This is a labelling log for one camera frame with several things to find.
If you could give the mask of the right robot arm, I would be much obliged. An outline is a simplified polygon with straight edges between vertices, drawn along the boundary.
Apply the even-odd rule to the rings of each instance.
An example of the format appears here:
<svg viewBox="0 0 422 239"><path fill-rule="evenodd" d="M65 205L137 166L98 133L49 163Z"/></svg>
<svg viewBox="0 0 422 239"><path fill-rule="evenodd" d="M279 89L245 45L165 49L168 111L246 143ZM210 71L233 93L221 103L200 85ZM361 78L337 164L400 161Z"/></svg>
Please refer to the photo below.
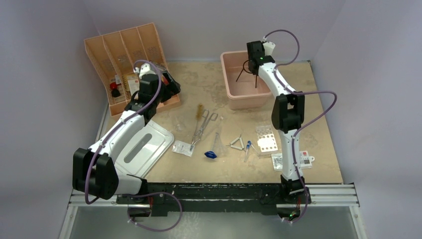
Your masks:
<svg viewBox="0 0 422 239"><path fill-rule="evenodd" d="M305 114L305 97L291 88L280 73L269 52L272 49L272 43L252 41L246 46L249 72L261 78L275 98L271 121L282 143L283 168L280 198L287 203L295 199L308 202L309 192L305 186L299 151L300 129Z"/></svg>

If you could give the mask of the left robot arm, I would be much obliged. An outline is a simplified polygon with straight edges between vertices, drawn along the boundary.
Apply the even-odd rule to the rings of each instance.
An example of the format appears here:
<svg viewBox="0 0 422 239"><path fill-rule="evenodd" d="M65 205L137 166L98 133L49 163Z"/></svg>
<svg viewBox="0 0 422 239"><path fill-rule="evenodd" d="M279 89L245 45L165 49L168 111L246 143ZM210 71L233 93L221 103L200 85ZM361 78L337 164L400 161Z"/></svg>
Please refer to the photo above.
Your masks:
<svg viewBox="0 0 422 239"><path fill-rule="evenodd" d="M115 125L89 148L75 151L72 186L85 194L86 204L126 194L137 204L148 199L145 176L175 140L152 118L160 103L181 91L167 70L161 75L163 83L158 73L140 73L139 91Z"/></svg>

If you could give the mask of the metal crucible tongs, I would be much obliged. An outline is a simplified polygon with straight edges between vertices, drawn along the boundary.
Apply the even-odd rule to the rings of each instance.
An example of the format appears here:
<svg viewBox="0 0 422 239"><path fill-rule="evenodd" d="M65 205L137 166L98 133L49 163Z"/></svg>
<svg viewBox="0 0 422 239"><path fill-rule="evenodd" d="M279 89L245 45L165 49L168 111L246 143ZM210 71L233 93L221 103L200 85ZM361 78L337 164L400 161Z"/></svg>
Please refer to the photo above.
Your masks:
<svg viewBox="0 0 422 239"><path fill-rule="evenodd" d="M202 121L202 124L200 125L200 127L195 131L193 138L192 138L192 143L190 146L190 151L193 151L194 146L196 143L198 143L201 139L202 136L204 134L205 128L208 126L210 121L216 121L217 117L218 117L218 113L210 113L209 110L203 110L203 113L201 115L201 117L204 119Z"/></svg>

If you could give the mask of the test tube brush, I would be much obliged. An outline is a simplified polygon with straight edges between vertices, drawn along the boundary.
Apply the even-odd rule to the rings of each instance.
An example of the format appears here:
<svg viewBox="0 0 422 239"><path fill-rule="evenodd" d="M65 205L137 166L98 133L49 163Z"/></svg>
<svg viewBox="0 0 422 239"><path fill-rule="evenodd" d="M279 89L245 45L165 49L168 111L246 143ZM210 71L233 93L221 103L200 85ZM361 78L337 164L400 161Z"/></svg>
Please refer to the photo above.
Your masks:
<svg viewBox="0 0 422 239"><path fill-rule="evenodd" d="M200 119L202 117L203 111L204 111L203 104L198 104L197 111L196 111L196 116L195 116L195 120L196 120L195 131L197 131L198 124L199 124L199 121L200 121Z"/></svg>

